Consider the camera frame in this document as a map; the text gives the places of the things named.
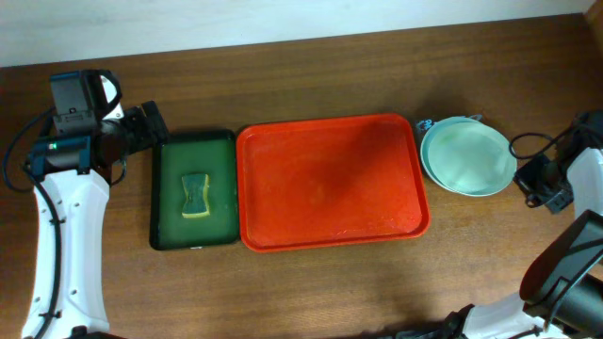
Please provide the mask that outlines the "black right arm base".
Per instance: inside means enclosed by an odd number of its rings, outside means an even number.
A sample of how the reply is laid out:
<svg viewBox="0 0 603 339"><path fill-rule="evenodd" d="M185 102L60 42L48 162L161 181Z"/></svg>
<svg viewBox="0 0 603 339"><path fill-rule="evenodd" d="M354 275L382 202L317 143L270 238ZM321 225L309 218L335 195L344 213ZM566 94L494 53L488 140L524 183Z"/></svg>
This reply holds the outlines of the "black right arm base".
<svg viewBox="0 0 603 339"><path fill-rule="evenodd" d="M420 325L414 329L395 330L384 337L392 339L465 339L463 326L469 312L474 307L474 304L469 304L459 311L451 312L439 322Z"/></svg>

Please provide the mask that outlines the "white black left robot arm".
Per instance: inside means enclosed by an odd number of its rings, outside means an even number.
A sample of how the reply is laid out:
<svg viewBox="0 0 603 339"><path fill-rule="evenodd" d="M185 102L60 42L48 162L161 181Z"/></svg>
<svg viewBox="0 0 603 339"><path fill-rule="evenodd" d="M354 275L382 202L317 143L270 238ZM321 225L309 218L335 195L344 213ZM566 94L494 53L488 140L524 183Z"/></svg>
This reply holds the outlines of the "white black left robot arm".
<svg viewBox="0 0 603 339"><path fill-rule="evenodd" d="M124 109L109 70L54 74L55 102L24 163L39 232L33 297L23 338L103 338L102 235L112 168L165 142L156 103Z"/></svg>

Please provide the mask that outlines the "light blue plate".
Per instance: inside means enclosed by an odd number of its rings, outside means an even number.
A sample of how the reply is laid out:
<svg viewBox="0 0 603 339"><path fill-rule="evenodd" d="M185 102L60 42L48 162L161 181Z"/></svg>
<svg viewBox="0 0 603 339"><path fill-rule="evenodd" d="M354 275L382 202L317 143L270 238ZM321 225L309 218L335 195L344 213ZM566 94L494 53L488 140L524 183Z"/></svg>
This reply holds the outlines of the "light blue plate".
<svg viewBox="0 0 603 339"><path fill-rule="evenodd" d="M419 145L419 158L422 164L423 169L426 171L427 175L439 186L443 187L445 190L450 192L455 192L455 190L448 188L443 185L439 179L434 174L430 161L429 161L429 147L434 138L434 133L439 129L447 127L452 124L462 123L462 122L481 122L482 115L472 115L472 116L456 116L443 119L441 121L435 121L432 119L425 119L417 122L415 124L416 132L420 138Z"/></svg>

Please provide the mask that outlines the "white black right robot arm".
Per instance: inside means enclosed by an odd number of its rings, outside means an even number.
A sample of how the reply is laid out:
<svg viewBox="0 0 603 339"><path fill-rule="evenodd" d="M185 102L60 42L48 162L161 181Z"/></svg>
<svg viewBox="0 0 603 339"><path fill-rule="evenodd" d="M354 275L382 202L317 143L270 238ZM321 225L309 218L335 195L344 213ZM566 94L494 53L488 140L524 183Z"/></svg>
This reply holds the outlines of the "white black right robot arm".
<svg viewBox="0 0 603 339"><path fill-rule="evenodd" d="M530 208L574 207L574 222L530 265L518 293L448 316L444 338L599 338L602 281L602 112L578 114L514 175Z"/></svg>

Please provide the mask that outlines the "light green plate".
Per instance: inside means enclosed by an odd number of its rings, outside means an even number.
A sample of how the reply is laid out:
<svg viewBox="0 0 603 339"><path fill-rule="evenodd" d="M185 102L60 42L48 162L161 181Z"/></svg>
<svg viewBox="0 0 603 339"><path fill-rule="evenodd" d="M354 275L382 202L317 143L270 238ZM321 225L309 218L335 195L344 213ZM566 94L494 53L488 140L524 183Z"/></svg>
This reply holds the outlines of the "light green plate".
<svg viewBox="0 0 603 339"><path fill-rule="evenodd" d="M454 193L486 197L513 180L517 160L509 147L510 141L494 128L462 122L434 133L428 157L436 177Z"/></svg>

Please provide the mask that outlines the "yellow green sponge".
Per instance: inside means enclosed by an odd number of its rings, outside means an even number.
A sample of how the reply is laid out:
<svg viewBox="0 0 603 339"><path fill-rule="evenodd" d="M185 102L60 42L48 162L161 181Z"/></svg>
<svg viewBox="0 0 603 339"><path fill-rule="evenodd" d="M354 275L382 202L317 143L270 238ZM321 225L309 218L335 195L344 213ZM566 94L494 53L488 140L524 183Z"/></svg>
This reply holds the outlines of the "yellow green sponge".
<svg viewBox="0 0 603 339"><path fill-rule="evenodd" d="M206 173L191 173L182 177L185 202L184 218L203 218L210 214L208 203L209 176Z"/></svg>

